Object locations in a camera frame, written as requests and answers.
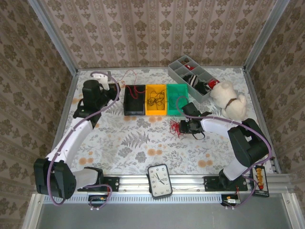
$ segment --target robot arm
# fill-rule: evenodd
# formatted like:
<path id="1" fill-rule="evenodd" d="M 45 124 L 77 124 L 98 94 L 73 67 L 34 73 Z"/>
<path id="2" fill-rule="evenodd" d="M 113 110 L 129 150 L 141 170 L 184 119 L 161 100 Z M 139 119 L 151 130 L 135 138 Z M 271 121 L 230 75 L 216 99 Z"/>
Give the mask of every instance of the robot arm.
<path id="1" fill-rule="evenodd" d="M 211 115 L 210 112 L 201 114 L 193 103 L 187 104 L 182 110 L 189 116 Z M 264 136 L 253 119 L 248 118 L 242 124 Z M 188 122 L 182 120 L 180 122 L 180 132 L 186 134 L 212 132 L 230 139 L 235 158 L 219 173 L 221 185 L 224 188 L 226 184 L 236 180 L 251 165 L 268 154 L 267 145 L 254 133 L 239 125 L 217 119 L 189 119 Z"/>
<path id="2" fill-rule="evenodd" d="M 34 175 L 38 193 L 48 194 L 47 172 L 56 153 L 59 154 L 54 161 L 50 176 L 50 187 L 54 197 L 69 199 L 76 189 L 102 182 L 103 174 L 100 169 L 85 167 L 76 172 L 71 172 L 70 170 L 79 147 L 88 134 L 93 131 L 101 114 L 97 114 L 88 120 L 84 119 L 102 109 L 110 100 L 114 100 L 117 95 L 117 88 L 114 84 L 109 85 L 109 90 L 101 90 L 100 87 L 103 87 L 103 85 L 96 80 L 84 82 L 82 89 L 83 99 L 78 104 L 77 110 L 73 115 L 74 119 L 65 136 L 45 159 L 39 158 L 35 161 Z M 67 135 L 69 135 L 69 139 L 59 152 L 59 147 L 65 141 Z"/>

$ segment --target gray compartment organizer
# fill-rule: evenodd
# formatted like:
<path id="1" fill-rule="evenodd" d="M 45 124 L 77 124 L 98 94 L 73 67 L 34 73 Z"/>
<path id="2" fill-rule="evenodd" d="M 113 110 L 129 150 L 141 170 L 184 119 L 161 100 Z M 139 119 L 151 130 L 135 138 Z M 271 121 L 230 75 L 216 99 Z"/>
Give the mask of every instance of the gray compartment organizer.
<path id="1" fill-rule="evenodd" d="M 187 63 L 187 65 L 194 67 L 194 69 L 191 71 L 188 70 L 187 67 L 185 67 L 183 64 L 181 64 L 181 61 L 184 61 L 186 58 L 189 59 L 189 62 Z M 197 75 L 198 78 L 203 82 L 209 83 L 211 80 L 216 80 L 214 77 L 212 77 L 211 74 L 209 74 L 206 70 L 204 70 L 201 66 L 199 66 L 199 64 L 196 61 L 194 61 L 192 58 L 190 58 L 189 56 L 184 55 L 181 58 L 179 58 L 178 60 L 169 64 L 168 65 L 168 74 L 177 83 L 185 83 L 187 85 L 189 94 L 199 103 L 202 103 L 203 101 L 210 98 L 211 91 L 209 91 L 205 95 L 202 95 L 183 79 L 183 77 L 185 75 L 194 74 L 194 75 Z"/>

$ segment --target green tray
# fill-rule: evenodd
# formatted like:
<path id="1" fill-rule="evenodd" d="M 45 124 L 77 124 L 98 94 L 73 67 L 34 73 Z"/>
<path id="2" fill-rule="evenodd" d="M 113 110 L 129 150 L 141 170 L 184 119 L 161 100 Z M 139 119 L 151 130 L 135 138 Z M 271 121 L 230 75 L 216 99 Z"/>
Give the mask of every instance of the green tray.
<path id="1" fill-rule="evenodd" d="M 180 96 L 189 98 L 186 84 L 167 84 L 167 115 L 182 116 L 176 108 L 176 101 Z M 186 99 L 181 98 L 178 106 L 181 109 L 187 105 Z"/>

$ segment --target plush toy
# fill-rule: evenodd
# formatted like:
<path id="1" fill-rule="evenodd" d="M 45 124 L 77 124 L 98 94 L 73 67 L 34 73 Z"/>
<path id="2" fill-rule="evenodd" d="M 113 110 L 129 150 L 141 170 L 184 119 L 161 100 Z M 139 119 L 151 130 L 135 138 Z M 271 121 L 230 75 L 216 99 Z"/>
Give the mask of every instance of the plush toy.
<path id="1" fill-rule="evenodd" d="M 223 81 L 217 83 L 212 89 L 210 96 L 215 104 L 222 108 L 224 117 L 236 121 L 243 121 L 245 119 L 247 99 L 244 95 L 237 97 L 232 82 Z"/>

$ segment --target red cable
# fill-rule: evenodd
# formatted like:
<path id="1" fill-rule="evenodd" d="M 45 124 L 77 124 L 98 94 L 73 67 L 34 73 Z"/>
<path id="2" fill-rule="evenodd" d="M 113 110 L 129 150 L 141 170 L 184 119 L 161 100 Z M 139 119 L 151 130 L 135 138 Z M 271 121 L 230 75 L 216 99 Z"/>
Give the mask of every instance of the red cable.
<path id="1" fill-rule="evenodd" d="M 178 138 L 180 138 L 180 135 L 183 135 L 183 134 L 180 133 L 180 131 L 179 131 L 179 123 L 174 120 L 171 120 L 170 125 L 171 125 L 171 128 L 170 128 L 171 134 L 175 135 L 175 133 L 177 133 Z"/>
<path id="2" fill-rule="evenodd" d="M 238 186 L 236 186 L 236 188 L 237 188 L 237 196 L 238 196 L 238 198 L 240 199 L 240 195 L 239 195 L 239 187 L 238 187 Z"/>
<path id="3" fill-rule="evenodd" d="M 130 95 L 132 96 L 133 99 L 138 99 L 138 93 L 145 93 L 145 90 L 144 90 L 143 92 L 139 92 L 139 91 L 136 89 L 136 87 L 135 87 L 135 82 L 136 82 L 136 80 L 137 80 L 137 73 L 135 73 L 135 72 L 134 72 L 133 70 L 131 70 L 131 69 L 129 69 L 129 70 L 127 70 L 127 71 L 125 72 L 125 74 L 124 74 L 124 76 L 122 77 L 122 79 L 125 77 L 125 75 L 127 74 L 128 71 L 132 71 L 132 72 L 134 73 L 134 75 L 135 75 L 135 79 L 134 79 L 134 83 L 133 83 L 133 84 L 134 84 L 135 96 L 133 95 L 131 88 L 125 84 L 125 81 L 123 81 L 122 84 L 123 84 L 125 87 L 128 87 L 128 89 L 129 89 L 129 91 L 130 91 Z"/>

